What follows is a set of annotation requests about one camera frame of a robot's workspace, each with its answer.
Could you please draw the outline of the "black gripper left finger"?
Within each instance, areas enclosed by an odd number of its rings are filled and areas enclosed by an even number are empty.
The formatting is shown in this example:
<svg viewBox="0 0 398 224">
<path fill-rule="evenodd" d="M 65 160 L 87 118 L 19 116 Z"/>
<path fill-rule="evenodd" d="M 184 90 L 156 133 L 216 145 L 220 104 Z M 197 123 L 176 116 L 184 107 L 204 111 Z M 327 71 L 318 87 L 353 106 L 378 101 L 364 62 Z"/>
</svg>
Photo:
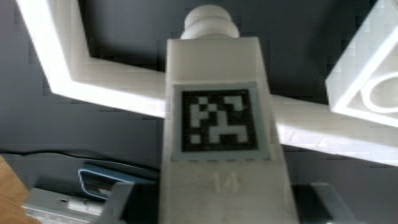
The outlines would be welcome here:
<svg viewBox="0 0 398 224">
<path fill-rule="evenodd" d="M 25 214 L 41 224 L 128 224 L 122 212 L 133 186 L 117 182 L 103 202 L 33 188 L 23 202 Z"/>
</svg>

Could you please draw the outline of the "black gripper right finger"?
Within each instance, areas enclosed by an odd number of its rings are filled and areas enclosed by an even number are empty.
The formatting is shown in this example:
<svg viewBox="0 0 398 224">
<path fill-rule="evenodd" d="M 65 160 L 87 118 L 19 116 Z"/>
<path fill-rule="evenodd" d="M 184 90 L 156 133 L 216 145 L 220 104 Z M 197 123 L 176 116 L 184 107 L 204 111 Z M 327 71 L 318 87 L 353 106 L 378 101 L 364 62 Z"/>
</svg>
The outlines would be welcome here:
<svg viewBox="0 0 398 224">
<path fill-rule="evenodd" d="M 355 217 L 328 183 L 296 184 L 293 197 L 300 224 L 367 224 Z"/>
</svg>

